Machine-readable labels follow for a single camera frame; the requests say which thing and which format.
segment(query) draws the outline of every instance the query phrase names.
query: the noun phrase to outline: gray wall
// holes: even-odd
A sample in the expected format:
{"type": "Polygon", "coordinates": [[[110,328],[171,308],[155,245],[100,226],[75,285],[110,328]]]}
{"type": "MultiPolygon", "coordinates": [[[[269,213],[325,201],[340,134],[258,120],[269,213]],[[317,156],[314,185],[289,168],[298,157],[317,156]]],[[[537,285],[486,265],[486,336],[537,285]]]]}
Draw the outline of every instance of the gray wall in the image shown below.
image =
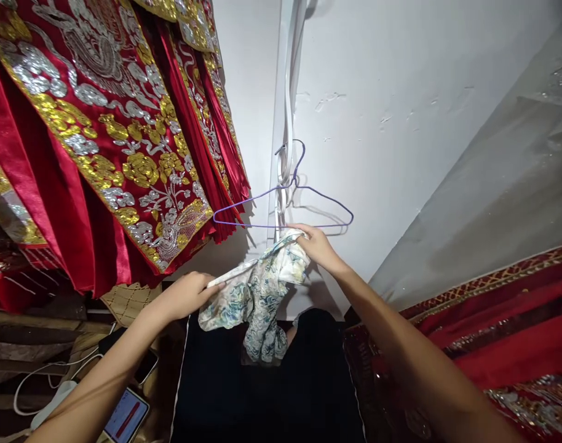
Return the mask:
{"type": "Polygon", "coordinates": [[[405,309],[561,244],[562,26],[370,284],[394,308],[405,309]]]}

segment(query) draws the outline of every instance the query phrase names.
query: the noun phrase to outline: forearm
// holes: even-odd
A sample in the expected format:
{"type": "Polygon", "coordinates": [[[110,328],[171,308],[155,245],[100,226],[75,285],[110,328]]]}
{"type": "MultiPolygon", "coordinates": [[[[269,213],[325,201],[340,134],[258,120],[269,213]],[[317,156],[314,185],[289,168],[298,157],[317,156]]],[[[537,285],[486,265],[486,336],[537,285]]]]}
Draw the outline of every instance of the forearm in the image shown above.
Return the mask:
{"type": "Polygon", "coordinates": [[[152,304],[142,310],[28,442],[95,442],[141,358],[164,327],[165,322],[155,315],[152,304]]]}
{"type": "Polygon", "coordinates": [[[485,396],[428,338],[345,266],[331,272],[367,326],[394,377],[447,441],[521,441],[485,396]]]}

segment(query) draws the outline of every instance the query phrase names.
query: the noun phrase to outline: left hand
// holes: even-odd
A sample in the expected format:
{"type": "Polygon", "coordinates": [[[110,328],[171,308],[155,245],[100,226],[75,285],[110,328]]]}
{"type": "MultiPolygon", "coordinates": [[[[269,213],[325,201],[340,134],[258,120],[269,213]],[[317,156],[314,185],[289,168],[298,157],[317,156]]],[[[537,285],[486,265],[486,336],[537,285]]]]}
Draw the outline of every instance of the left hand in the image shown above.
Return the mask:
{"type": "Polygon", "coordinates": [[[221,283],[209,289],[205,287],[214,277],[191,272],[174,282],[148,305],[166,323],[184,318],[199,309],[210,297],[225,286],[221,283]]]}

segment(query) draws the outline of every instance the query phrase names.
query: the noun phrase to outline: hand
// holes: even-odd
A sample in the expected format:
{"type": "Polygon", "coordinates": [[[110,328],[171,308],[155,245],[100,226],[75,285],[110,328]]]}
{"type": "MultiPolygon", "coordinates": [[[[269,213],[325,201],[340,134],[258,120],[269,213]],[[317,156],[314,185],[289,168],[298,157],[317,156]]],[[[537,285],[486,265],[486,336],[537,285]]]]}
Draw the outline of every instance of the hand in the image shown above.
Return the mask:
{"type": "Polygon", "coordinates": [[[326,234],[320,229],[301,223],[288,225],[291,228],[301,229],[310,238],[309,240],[301,236],[298,238],[298,244],[306,251],[308,257],[318,263],[329,273],[337,273],[349,269],[349,266],[338,256],[332,249],[326,234]]]}
{"type": "Polygon", "coordinates": [[[165,323],[184,318],[197,311],[203,304],[220,291],[226,284],[206,289],[213,276],[191,272],[175,281],[162,292],[146,309],[153,311],[165,323]]]}

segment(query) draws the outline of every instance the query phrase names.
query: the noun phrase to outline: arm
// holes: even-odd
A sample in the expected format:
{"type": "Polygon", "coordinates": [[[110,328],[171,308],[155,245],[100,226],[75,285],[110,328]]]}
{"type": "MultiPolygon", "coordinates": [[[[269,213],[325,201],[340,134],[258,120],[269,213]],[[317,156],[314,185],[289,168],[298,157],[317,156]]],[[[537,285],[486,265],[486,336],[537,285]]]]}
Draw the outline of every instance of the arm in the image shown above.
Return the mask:
{"type": "Polygon", "coordinates": [[[145,307],[28,443],[97,441],[151,343],[168,323],[191,314],[219,291],[218,286],[204,290],[212,279],[185,275],[145,307]]]}
{"type": "Polygon", "coordinates": [[[338,282],[388,362],[392,373],[448,442],[522,442],[522,438],[428,338],[338,257],[322,231],[292,225],[311,259],[338,282]]]}

